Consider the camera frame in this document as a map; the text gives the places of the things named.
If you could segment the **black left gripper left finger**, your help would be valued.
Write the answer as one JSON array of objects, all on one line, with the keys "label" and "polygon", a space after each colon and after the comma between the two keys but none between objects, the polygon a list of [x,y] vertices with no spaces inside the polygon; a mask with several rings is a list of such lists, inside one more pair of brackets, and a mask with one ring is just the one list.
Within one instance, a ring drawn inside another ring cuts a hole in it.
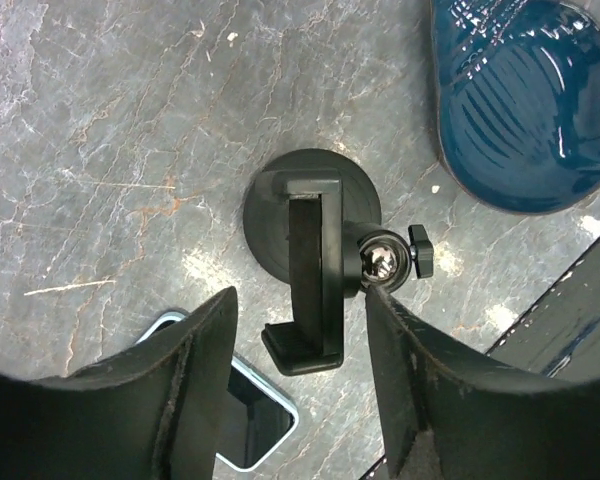
[{"label": "black left gripper left finger", "polygon": [[228,287],[69,377],[0,373],[0,479],[209,479],[238,320]]}]

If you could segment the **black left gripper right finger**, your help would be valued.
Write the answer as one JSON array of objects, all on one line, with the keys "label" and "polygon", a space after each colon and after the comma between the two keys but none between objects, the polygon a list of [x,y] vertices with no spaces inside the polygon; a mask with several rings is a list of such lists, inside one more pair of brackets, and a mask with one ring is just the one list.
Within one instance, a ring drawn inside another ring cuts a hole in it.
[{"label": "black left gripper right finger", "polygon": [[499,362],[379,288],[365,305],[390,478],[600,479],[600,378]]}]

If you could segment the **light blue phone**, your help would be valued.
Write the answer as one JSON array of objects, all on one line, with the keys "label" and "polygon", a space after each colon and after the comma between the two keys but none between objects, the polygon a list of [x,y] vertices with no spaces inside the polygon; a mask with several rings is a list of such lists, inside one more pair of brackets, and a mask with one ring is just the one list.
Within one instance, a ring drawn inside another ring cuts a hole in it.
[{"label": "light blue phone", "polygon": [[256,470],[294,432],[291,398],[213,332],[193,338],[185,357],[173,419],[173,479],[210,479],[216,460],[236,472]]}]

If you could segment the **black round phone stand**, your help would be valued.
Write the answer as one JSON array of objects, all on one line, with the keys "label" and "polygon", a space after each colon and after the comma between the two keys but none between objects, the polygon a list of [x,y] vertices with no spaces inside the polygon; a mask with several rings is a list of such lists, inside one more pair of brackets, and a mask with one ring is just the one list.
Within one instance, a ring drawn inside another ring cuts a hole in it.
[{"label": "black round phone stand", "polygon": [[291,320],[261,333],[283,375],[342,365],[345,299],[373,286],[392,293],[410,274],[432,277],[425,228],[411,225],[401,236],[381,222],[370,177],[337,152],[291,151],[254,176],[243,208],[245,239],[259,265],[291,289]]}]

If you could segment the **blue leaf-shaped plate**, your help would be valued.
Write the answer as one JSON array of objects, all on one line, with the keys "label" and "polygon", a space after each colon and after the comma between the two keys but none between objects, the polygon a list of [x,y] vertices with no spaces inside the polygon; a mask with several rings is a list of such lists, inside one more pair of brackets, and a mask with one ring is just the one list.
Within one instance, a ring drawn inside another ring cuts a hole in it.
[{"label": "blue leaf-shaped plate", "polygon": [[434,1],[437,130],[479,202],[545,215],[600,188],[600,27],[568,1]]}]

